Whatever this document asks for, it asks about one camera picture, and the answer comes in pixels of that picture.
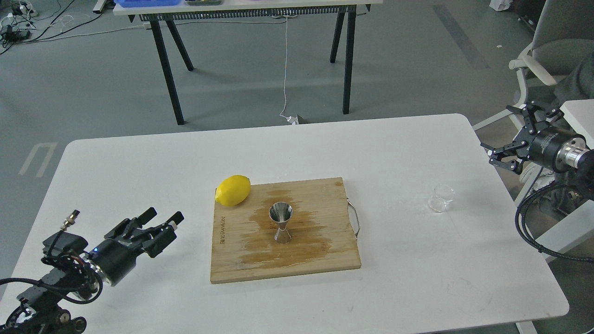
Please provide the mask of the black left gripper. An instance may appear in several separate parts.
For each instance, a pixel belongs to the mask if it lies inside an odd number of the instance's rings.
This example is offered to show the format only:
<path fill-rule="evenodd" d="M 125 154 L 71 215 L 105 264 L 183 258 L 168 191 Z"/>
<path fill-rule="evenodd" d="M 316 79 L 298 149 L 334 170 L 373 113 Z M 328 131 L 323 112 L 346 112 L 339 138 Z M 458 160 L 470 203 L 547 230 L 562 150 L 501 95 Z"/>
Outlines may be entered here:
<path fill-rule="evenodd" d="M 175 231 L 184 220 L 177 211 L 165 223 L 148 229 L 149 239 L 132 237 L 157 215 L 154 207 L 135 218 L 125 218 L 104 235 L 104 241 L 89 251 L 87 260 L 104 283 L 114 287 L 136 266 L 136 258 L 143 252 L 155 258 L 176 239 Z"/>

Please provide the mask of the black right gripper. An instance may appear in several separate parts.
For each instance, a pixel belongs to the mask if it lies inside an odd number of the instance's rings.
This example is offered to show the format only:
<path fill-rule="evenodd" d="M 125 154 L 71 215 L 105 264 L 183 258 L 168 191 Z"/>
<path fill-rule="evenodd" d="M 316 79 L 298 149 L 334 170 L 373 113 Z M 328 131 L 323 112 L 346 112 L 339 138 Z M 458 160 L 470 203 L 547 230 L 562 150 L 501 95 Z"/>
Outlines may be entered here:
<path fill-rule="evenodd" d="M 585 137 L 566 129 L 549 128 L 564 118 L 560 108 L 546 109 L 538 103 L 529 103 L 522 104 L 520 108 L 507 105 L 506 110 L 516 116 L 516 121 L 523 121 L 514 123 L 518 133 L 527 131 L 529 135 L 534 135 L 539 131 L 529 144 L 528 160 L 555 173 L 565 173 L 570 169 L 590 173 L 590 149 Z M 481 146 L 487 150 L 489 164 L 515 174 L 522 173 L 526 157 L 518 154 L 518 150 L 525 150 L 528 146 L 526 142 L 512 142 L 500 148 L 482 142 Z M 520 160 L 503 161 L 513 156 L 520 157 Z"/>

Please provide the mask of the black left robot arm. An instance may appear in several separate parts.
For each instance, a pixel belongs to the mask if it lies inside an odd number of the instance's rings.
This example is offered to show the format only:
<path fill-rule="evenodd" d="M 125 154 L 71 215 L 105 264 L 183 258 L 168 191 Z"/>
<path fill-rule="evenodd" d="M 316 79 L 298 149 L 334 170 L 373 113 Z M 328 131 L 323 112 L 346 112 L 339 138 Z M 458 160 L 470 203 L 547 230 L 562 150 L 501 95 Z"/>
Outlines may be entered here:
<path fill-rule="evenodd" d="M 27 283 L 29 288 L 17 296 L 19 306 L 1 325 L 3 334 L 81 334 L 87 328 L 83 317 L 72 317 L 59 306 L 65 300 L 89 304 L 97 300 L 104 284 L 112 287 L 136 266 L 136 258 L 146 253 L 151 258 L 161 254 L 174 239 L 175 230 L 184 220 L 181 212 L 165 223 L 145 228 L 156 216 L 150 207 L 135 218 L 125 218 L 104 235 L 100 245 L 86 251 L 87 241 L 68 233 L 79 211 L 73 211 L 60 230 L 43 241 L 42 263 L 52 267 L 39 280 L 5 278 L 1 283 Z"/>

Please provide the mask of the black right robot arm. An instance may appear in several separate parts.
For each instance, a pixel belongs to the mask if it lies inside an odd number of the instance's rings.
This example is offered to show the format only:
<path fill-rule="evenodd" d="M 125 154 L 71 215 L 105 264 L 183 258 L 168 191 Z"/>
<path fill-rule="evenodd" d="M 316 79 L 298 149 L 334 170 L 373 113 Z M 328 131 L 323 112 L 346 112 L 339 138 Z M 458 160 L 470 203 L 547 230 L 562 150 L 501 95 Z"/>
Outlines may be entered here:
<path fill-rule="evenodd" d="M 536 118 L 542 108 L 527 104 L 518 108 L 507 106 L 507 112 L 521 116 L 524 125 L 511 143 L 500 148 L 482 144 L 488 151 L 489 163 L 521 174 L 530 161 L 553 172 L 554 179 L 524 196 L 514 216 L 517 232 L 537 251 L 556 258 L 592 263 L 592 257 L 576 257 L 545 247 L 528 231 L 528 211 L 537 204 L 541 211 L 554 217 L 567 216 L 593 199 L 593 151 L 583 135 Z"/>

